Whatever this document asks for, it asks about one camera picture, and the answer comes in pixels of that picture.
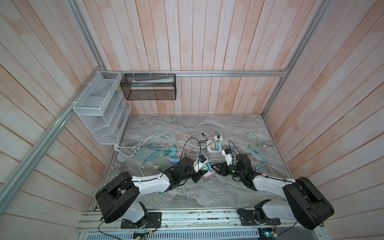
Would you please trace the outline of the pink charger on blue strip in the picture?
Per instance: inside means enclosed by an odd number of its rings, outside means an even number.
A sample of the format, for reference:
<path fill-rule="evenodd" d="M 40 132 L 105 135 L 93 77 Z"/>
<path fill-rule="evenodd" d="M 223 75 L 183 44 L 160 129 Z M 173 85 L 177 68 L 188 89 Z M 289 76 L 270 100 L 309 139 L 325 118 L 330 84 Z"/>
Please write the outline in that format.
<path fill-rule="evenodd" d="M 181 149 L 178 149 L 176 152 L 176 158 L 180 159 L 183 157 L 184 151 Z"/>

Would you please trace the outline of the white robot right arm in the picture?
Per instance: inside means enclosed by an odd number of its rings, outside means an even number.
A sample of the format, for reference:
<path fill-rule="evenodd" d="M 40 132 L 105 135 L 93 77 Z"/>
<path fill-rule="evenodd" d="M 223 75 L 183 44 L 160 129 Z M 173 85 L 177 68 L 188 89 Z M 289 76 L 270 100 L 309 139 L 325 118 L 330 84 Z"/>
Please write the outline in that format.
<path fill-rule="evenodd" d="M 331 203 L 308 178 L 284 179 L 256 172 L 246 154 L 213 164 L 212 169 L 221 176 L 236 178 L 251 190 L 283 198 L 282 202 L 266 199 L 255 205 L 254 218 L 259 225 L 268 224 L 269 219 L 287 219 L 313 230 L 323 226 L 325 220 L 335 213 Z"/>

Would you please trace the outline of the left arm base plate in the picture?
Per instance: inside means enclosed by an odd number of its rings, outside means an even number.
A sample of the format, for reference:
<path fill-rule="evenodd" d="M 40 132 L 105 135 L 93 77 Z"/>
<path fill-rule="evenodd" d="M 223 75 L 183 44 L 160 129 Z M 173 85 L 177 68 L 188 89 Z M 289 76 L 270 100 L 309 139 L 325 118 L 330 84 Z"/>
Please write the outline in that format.
<path fill-rule="evenodd" d="M 132 204 L 122 216 L 122 229 L 160 228 L 162 212 L 148 212 L 142 202 Z"/>

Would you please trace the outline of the blue power strip cube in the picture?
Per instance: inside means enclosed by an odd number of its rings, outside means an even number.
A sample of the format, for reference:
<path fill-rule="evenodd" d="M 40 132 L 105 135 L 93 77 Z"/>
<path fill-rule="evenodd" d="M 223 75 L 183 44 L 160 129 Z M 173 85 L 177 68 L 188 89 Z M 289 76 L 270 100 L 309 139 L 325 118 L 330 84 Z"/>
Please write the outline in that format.
<path fill-rule="evenodd" d="M 178 158 L 170 158 L 170 156 L 169 156 L 169 161 L 170 161 L 172 164 L 177 164 L 177 163 L 179 162 L 180 159 L 178 159 Z"/>

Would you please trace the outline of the pink power strip cube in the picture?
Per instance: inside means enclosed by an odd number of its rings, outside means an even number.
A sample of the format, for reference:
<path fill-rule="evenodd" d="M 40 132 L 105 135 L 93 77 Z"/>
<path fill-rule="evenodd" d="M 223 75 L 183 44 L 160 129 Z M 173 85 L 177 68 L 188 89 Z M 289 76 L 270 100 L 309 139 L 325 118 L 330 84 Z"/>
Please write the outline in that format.
<path fill-rule="evenodd" d="M 205 174 L 203 175 L 203 178 L 209 178 L 209 177 L 212 176 L 214 173 L 215 173 L 215 171 L 212 171 L 212 172 L 208 171 L 207 173 L 205 173 Z"/>

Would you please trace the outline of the white power strip cube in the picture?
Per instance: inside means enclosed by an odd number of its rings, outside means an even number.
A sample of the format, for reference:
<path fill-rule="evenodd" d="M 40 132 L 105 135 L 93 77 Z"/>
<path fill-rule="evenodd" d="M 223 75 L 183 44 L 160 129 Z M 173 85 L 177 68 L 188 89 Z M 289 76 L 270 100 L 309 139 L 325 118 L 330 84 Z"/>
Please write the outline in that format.
<path fill-rule="evenodd" d="M 223 137 L 214 135 L 212 140 L 207 141 L 207 151 L 210 154 L 219 154 L 222 151 Z"/>

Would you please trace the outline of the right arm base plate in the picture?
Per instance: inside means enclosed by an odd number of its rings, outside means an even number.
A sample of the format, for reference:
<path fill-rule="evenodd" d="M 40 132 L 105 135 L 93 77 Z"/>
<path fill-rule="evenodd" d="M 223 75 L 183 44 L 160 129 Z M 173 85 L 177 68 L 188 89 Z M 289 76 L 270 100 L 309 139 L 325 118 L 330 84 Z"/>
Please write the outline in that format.
<path fill-rule="evenodd" d="M 237 213 L 240 216 L 242 226 L 264 226 L 264 225 L 280 225 L 281 220 L 278 218 L 270 219 L 263 212 L 263 205 L 271 199 L 266 199 L 255 205 L 254 210 L 246 210 L 243 208 L 237 209 Z"/>

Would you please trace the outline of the black mesh wall basket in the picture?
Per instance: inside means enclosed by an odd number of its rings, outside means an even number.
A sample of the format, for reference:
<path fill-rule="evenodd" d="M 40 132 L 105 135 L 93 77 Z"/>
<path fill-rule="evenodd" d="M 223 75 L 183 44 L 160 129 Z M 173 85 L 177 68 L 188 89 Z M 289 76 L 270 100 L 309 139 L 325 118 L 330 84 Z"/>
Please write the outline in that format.
<path fill-rule="evenodd" d="M 129 101 L 174 101 L 177 98 L 174 74 L 124 74 L 120 87 Z"/>

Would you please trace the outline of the teal USB charger plug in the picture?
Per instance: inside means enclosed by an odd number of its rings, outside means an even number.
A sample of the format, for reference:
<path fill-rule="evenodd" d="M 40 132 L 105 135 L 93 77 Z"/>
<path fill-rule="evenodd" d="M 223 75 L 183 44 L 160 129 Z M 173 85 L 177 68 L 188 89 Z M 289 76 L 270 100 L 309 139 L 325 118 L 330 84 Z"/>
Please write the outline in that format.
<path fill-rule="evenodd" d="M 209 170 L 210 172 L 213 172 L 213 171 L 214 171 L 213 168 L 212 168 L 212 164 L 211 164 L 211 163 L 208 163 L 208 164 L 207 164 L 207 168 L 208 168 L 208 170 Z"/>

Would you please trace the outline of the teal charger on blue strip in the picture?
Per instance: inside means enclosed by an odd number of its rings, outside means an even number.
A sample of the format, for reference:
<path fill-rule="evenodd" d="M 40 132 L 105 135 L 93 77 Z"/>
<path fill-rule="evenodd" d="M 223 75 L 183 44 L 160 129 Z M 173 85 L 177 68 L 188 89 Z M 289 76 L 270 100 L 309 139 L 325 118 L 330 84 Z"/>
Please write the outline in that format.
<path fill-rule="evenodd" d="M 176 147 L 171 147 L 170 148 L 170 158 L 176 158 L 177 150 L 178 149 Z"/>

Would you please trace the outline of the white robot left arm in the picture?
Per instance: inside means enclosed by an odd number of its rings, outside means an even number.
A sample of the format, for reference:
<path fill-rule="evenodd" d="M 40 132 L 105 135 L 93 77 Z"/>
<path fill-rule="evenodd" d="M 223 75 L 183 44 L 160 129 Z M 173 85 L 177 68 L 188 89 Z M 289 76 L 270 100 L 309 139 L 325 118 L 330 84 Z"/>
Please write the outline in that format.
<path fill-rule="evenodd" d="M 129 172 L 120 173 L 96 193 L 102 220 L 112 223 L 119 218 L 132 223 L 147 216 L 137 198 L 157 192 L 167 192 L 183 185 L 188 179 L 197 183 L 208 171 L 203 163 L 184 157 L 162 173 L 154 176 L 136 177 Z"/>

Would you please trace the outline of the aluminium front rail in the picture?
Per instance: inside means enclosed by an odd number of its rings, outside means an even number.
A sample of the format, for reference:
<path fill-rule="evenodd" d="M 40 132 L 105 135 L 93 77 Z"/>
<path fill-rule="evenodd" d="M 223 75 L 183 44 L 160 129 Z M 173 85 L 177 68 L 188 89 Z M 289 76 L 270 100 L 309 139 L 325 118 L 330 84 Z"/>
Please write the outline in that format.
<path fill-rule="evenodd" d="M 153 223 L 160 222 L 158 230 L 196 230 L 196 229 L 236 229 L 245 227 L 260 227 L 254 220 L 252 209 L 248 218 L 239 215 L 236 208 L 218 209 L 181 209 L 181 210 L 148 210 L 150 216 L 161 213 L 155 217 Z M 101 212 L 85 212 L 82 214 L 76 232 L 103 232 L 120 231 L 125 219 L 109 223 L 101 223 Z"/>

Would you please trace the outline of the teal charger on white strip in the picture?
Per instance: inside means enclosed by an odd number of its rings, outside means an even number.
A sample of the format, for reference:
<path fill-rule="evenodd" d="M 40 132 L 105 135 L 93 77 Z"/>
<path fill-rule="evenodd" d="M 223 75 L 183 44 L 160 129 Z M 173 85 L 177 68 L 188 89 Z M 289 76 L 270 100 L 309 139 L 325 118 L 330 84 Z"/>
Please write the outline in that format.
<path fill-rule="evenodd" d="M 221 148 L 220 142 L 215 142 L 215 150 L 218 151 Z"/>

